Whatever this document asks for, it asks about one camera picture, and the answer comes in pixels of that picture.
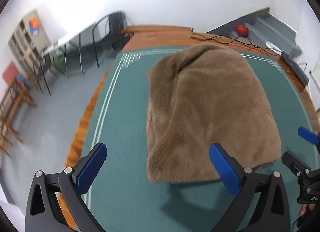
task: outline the white border line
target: white border line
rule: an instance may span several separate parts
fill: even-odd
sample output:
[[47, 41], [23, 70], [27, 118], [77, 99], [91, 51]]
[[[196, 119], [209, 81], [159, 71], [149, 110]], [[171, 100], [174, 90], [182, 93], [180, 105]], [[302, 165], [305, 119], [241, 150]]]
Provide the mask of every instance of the white border line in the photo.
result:
[[[122, 54], [122, 58], [120, 59], [120, 62], [119, 62], [119, 64], [118, 64], [117, 68], [116, 68], [116, 71], [115, 71], [114, 74], [113, 74], [113, 77], [112, 77], [112, 80], [111, 80], [109, 89], [108, 89], [108, 91], [107, 91], [107, 94], [106, 94], [106, 96], [105, 96], [105, 100], [104, 100], [104, 102], [103, 102], [103, 106], [102, 106], [101, 111], [100, 111], [100, 115], [99, 115], [99, 118], [98, 118], [97, 126], [96, 126], [96, 129], [95, 129], [95, 132], [94, 132], [94, 136], [93, 136], [93, 139], [92, 139], [91, 150], [92, 150], [92, 148], [94, 147], [94, 145], [100, 140], [100, 136], [101, 136], [101, 133], [102, 133], [103, 124], [104, 124], [105, 117], [106, 117], [106, 114], [107, 114], [107, 110], [108, 110], [108, 107], [109, 107], [111, 95], [112, 95], [113, 90], [114, 90], [114, 88], [115, 88], [115, 86], [116, 86], [116, 82], [117, 82], [117, 80], [118, 80], [118, 77], [119, 77], [119, 74], [120, 74], [121, 69], [122, 69], [122, 68], [127, 68], [128, 65], [129, 65], [129, 63], [132, 63], [132, 62], [134, 61], [135, 55], [136, 55], [137, 57], [139, 56], [139, 58], [138, 58], [138, 60], [139, 60], [141, 56], [146, 56], [146, 55], [150, 55], [150, 54], [164, 54], [164, 53], [170, 54], [170, 53], [176, 53], [177, 51], [181, 51], [181, 50], [183, 50], [183, 49], [167, 49], [167, 50], [166, 50], [166, 49], [154, 49], [154, 50], [146, 51], [146, 52], [137, 52], [137, 53], [135, 53], [135, 54], [134, 54], [134, 53], [130, 53], [130, 52], [129, 52], [129, 53], [126, 53], [126, 54], [125, 54], [125, 53]], [[305, 109], [305, 107], [304, 107], [303, 102], [301, 101], [300, 95], [297, 93], [295, 87], [292, 85], [291, 81], [289, 80], [289, 78], [287, 77], [287, 75], [284, 73], [284, 71], [282, 70], [282, 68], [281, 68], [280, 66], [279, 66], [279, 68], [278, 68], [278, 67], [276, 67], [276, 66], [273, 64], [274, 62], [276, 62], [276, 64], [278, 64], [277, 61], [275, 61], [275, 60], [273, 60], [273, 59], [261, 58], [261, 57], [256, 57], [256, 56], [252, 56], [252, 55], [247, 55], [247, 54], [241, 54], [241, 53], [239, 53], [239, 54], [242, 55], [243, 57], [247, 57], [247, 58], [252, 58], [252, 59], [256, 59], [256, 60], [262, 60], [262, 61], [269, 62], [271, 66], [273, 66], [273, 67], [275, 67], [275, 68], [277, 68], [277, 69], [279, 69], [279, 68], [281, 69], [281, 71], [280, 71], [280, 70], [279, 70], [279, 71], [280, 71], [282, 74], [284, 74], [285, 78], [287, 79], [287, 81], [289, 82], [291, 88], [293, 89], [294, 93], [296, 94], [296, 96], [297, 96], [297, 98], [298, 98], [298, 100], [299, 100], [299, 102], [300, 102], [300, 105], [301, 105], [301, 107], [302, 107], [302, 109], [303, 109], [303, 112], [304, 112], [304, 114], [305, 114], [305, 116], [306, 116], [306, 119], [307, 119], [309, 128], [312, 130], [312, 126], [311, 126], [311, 122], [310, 122], [309, 116], [308, 116], [308, 114], [307, 114], [307, 112], [306, 112], [306, 109]], [[319, 163], [318, 163], [318, 158], [316, 157], [316, 166], [318, 166], [318, 164], [319, 164]], [[90, 210], [90, 208], [91, 208], [91, 194], [92, 194], [92, 186], [91, 186], [90, 189], [89, 189], [88, 195], [87, 195], [87, 194], [84, 195], [84, 202], [85, 202], [85, 203], [86, 203], [87, 197], [88, 197], [87, 207], [88, 207], [89, 210]]]
[[[255, 56], [246, 55], [246, 54], [241, 54], [241, 53], [240, 53], [240, 55], [242, 55], [243, 57], [252, 58], [252, 59], [259, 59], [259, 60], [264, 60], [264, 61], [267, 61], [267, 62], [274, 61], [275, 63], [277, 63], [277, 64], [279, 65], [279, 63], [278, 63], [276, 60], [269, 60], [269, 59], [265, 59], [265, 58], [261, 59], [261, 58], [255, 57]], [[287, 81], [289, 82], [291, 88], [293, 89], [294, 93], [296, 94], [296, 97], [297, 97], [298, 100], [299, 100], [299, 103], [300, 103], [300, 105], [301, 105], [301, 108], [302, 108], [302, 110], [303, 110], [303, 113], [304, 113], [304, 115], [305, 115], [305, 117], [306, 117], [306, 119], [307, 119], [309, 130], [313, 130], [313, 127], [312, 127], [311, 122], [310, 122], [309, 115], [308, 115], [308, 113], [307, 113], [307, 111], [306, 111], [306, 108], [305, 108], [305, 106], [304, 106], [304, 103], [303, 103], [302, 100], [301, 100], [300, 95], [298, 94], [296, 88], [293, 86], [291, 80], [288, 78], [287, 74], [282, 70], [282, 68], [281, 68], [281, 71], [280, 71], [280, 72], [285, 76], [285, 78], [286, 78]], [[314, 150], [315, 150], [315, 156], [316, 156], [316, 167], [319, 168], [319, 157], [318, 157], [318, 150], [317, 150], [316, 146], [314, 147]]]
[[[115, 76], [116, 76], [117, 71], [119, 70], [119, 66], [121, 65], [121, 61], [122, 61], [123, 57], [124, 57], [124, 54], [122, 54], [122, 58], [120, 59], [120, 62], [119, 62], [119, 64], [118, 64], [117, 68], [116, 68], [116, 71], [115, 71], [114, 74], [113, 74], [113, 77], [112, 77], [110, 86], [109, 86], [109, 88], [108, 88], [108, 91], [107, 91], [107, 93], [106, 93], [105, 99], [104, 99], [104, 101], [103, 101], [103, 105], [102, 105], [102, 107], [101, 107], [101, 111], [100, 111], [100, 115], [99, 115], [99, 118], [98, 118], [98, 121], [97, 121], [96, 129], [95, 129], [95, 131], [94, 131], [94, 135], [93, 135], [93, 138], [92, 138], [91, 150], [92, 150], [92, 148], [94, 147], [94, 145], [96, 144], [95, 141], [96, 141], [96, 136], [97, 136], [98, 128], [99, 128], [99, 125], [100, 125], [100, 122], [101, 122], [102, 112], [103, 112], [103, 110], [104, 110], [104, 108], [105, 108], [106, 101], [107, 101], [107, 98], [108, 98], [108, 95], [109, 95], [109, 92], [110, 92], [110, 89], [111, 89], [111, 85], [112, 85], [112, 83], [113, 83], [113, 81], [114, 81], [114, 79], [115, 79]], [[86, 202], [87, 202], [87, 194], [84, 195], [84, 203], [86, 204]]]

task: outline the gray baseboard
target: gray baseboard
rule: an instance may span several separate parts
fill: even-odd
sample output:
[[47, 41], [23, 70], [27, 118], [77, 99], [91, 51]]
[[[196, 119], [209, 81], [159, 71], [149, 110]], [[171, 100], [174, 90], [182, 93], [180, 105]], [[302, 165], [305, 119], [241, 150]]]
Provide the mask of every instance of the gray baseboard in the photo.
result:
[[245, 22], [253, 25], [255, 20], [258, 17], [266, 18], [268, 15], [269, 15], [269, 7], [266, 9], [259, 10], [259, 11], [247, 14], [245, 16], [242, 16], [236, 20], [226, 23], [225, 25], [215, 28], [207, 33], [229, 36], [229, 33], [231, 33], [233, 30], [236, 30], [237, 25], [244, 24]]
[[8, 201], [10, 204], [14, 204], [14, 205], [15, 205], [15, 202], [14, 202], [14, 200], [13, 200], [13, 198], [12, 198], [12, 196], [11, 196], [11, 194], [10, 194], [10, 192], [9, 192], [9, 190], [8, 190], [8, 188], [7, 188], [4, 180], [3, 180], [2, 170], [1, 170], [1, 169], [0, 169], [0, 185], [1, 185], [1, 187], [2, 187], [2, 190], [3, 190], [3, 192], [4, 192], [5, 197], [7, 198], [7, 201]]

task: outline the red board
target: red board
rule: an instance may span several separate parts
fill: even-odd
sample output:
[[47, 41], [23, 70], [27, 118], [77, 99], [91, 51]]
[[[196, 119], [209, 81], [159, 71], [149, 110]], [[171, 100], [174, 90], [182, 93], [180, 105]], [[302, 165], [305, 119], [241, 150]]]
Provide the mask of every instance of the red board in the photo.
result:
[[11, 62], [3, 72], [2, 78], [8, 85], [10, 85], [10, 83], [13, 82], [19, 76], [19, 74], [20, 73], [17, 70], [16, 66], [13, 62]]

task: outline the human hand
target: human hand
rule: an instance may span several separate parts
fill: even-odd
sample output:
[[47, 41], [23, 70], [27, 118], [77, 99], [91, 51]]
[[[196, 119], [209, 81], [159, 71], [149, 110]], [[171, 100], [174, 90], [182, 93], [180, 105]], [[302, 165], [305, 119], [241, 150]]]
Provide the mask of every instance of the human hand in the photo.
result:
[[308, 209], [312, 211], [314, 207], [315, 207], [314, 204], [303, 204], [300, 211], [299, 211], [299, 217], [303, 216], [307, 212]]

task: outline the blue object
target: blue object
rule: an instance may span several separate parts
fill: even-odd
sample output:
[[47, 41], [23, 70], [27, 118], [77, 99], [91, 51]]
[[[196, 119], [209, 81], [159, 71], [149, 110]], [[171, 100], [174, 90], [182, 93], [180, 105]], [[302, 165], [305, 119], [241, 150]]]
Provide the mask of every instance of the blue object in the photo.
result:
[[30, 34], [31, 34], [32, 36], [37, 36], [37, 35], [38, 35], [38, 31], [39, 31], [39, 28], [38, 28], [38, 27], [33, 28], [33, 27], [31, 26], [31, 23], [29, 23], [29, 29], [30, 29]]
[[298, 135], [311, 144], [319, 144], [319, 137], [302, 126], [298, 129]]
[[107, 147], [100, 144], [76, 177], [76, 192], [78, 195], [86, 194], [89, 191], [106, 158]]
[[28, 87], [31, 87], [31, 84], [28, 80], [24, 79], [24, 77], [20, 74], [18, 77], [17, 77], [17, 81], [18, 82], [22, 82], [24, 81], [25, 85], [28, 86]]
[[238, 196], [241, 189], [239, 177], [214, 144], [209, 149], [209, 157], [227, 191]]

